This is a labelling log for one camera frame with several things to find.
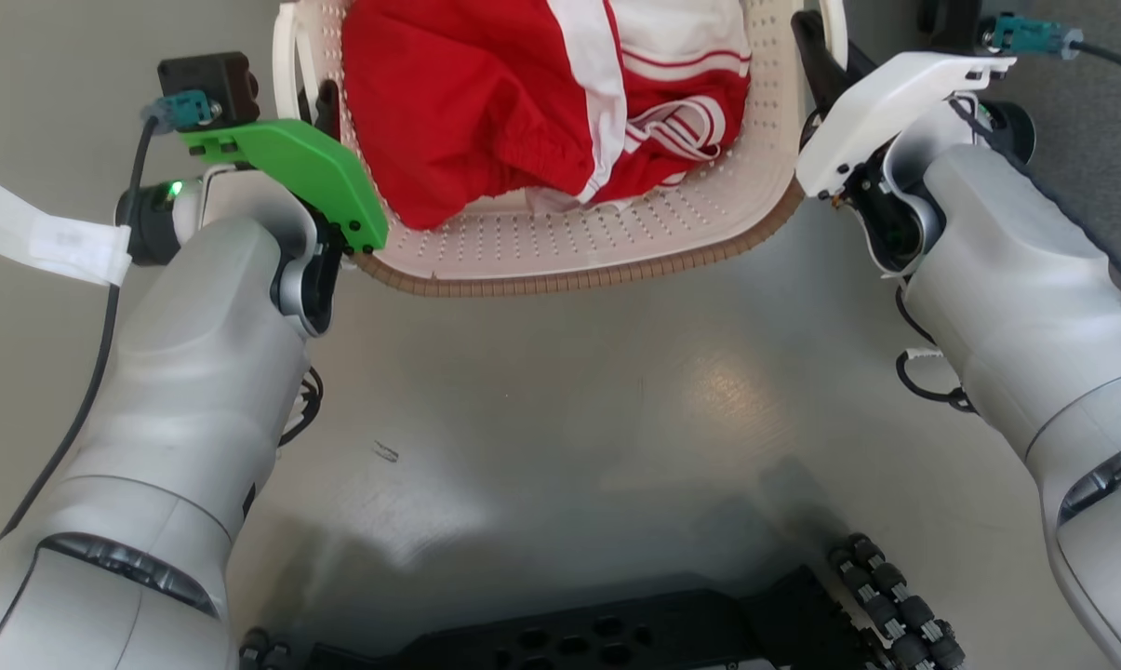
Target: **basket handle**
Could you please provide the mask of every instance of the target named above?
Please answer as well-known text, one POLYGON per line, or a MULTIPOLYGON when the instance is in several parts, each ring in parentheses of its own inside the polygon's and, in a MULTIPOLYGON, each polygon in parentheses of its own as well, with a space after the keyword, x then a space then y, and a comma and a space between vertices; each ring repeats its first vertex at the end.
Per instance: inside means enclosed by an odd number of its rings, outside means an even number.
POLYGON ((842 71, 850 68, 850 30, 845 25, 844 0, 821 0, 824 18, 824 46, 842 71))
MULTIPOLYGON (((300 118, 299 91, 311 91, 314 95, 321 85, 313 41, 308 36, 308 26, 304 25, 297 13, 298 6, 299 2, 279 4, 279 16, 275 18, 270 66, 275 72, 275 105, 279 118, 300 118)), ((308 110, 314 122, 316 110, 313 105, 308 105, 308 110)))

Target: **laundry basket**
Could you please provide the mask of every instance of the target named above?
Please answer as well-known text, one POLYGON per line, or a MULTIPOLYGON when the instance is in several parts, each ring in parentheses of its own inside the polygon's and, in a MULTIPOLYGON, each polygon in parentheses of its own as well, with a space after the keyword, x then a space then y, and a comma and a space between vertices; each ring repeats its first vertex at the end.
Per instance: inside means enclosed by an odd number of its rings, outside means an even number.
MULTIPOLYGON (((353 0, 299 0, 276 21, 276 103, 299 118, 297 94, 334 80, 342 93, 341 22, 353 0)), ((631 207, 536 213, 522 195, 474 203, 429 232, 386 208, 386 248, 355 255, 378 280, 439 297, 546 294, 658 277, 741 254, 779 229, 803 199, 795 180, 804 93, 790 16, 802 0, 743 0, 751 93, 739 140, 675 189, 631 207)), ((341 141, 359 151, 342 95, 341 141)), ((359 151, 361 160, 365 160, 359 151)))

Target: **cable connector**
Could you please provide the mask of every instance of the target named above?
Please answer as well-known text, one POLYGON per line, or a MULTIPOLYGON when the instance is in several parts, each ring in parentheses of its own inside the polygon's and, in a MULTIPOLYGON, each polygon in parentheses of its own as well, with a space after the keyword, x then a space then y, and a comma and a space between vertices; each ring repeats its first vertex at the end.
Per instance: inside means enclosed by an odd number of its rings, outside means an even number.
POLYGON ((209 125, 220 115, 220 103, 209 101, 209 96, 203 91, 185 91, 176 95, 165 95, 139 112, 143 123, 148 118, 159 119, 156 134, 209 125))
POLYGON ((1077 57, 1072 47, 1083 41, 1085 34, 1075 27, 1053 21, 1037 21, 1013 13, 1001 13, 992 29, 982 34, 982 45, 1006 54, 1048 54, 1071 61, 1077 57))

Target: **green plastic mount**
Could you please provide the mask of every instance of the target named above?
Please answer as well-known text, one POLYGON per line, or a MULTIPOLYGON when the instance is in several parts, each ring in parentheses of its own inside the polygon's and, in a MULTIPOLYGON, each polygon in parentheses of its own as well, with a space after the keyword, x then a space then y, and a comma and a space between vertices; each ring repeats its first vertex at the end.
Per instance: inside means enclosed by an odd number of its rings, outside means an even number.
POLYGON ((207 164, 247 162, 325 213, 356 251, 386 246, 386 214, 358 157, 340 141, 297 119, 182 132, 207 164))

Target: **red and white clothing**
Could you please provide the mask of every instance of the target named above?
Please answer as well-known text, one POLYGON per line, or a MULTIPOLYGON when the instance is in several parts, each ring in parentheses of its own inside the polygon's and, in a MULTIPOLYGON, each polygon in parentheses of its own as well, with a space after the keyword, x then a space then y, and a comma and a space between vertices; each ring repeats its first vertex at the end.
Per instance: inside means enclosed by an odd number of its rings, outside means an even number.
POLYGON ((556 208, 678 184, 738 137, 750 81, 738 0, 356 0, 342 62, 370 173, 418 229, 518 188, 556 208))

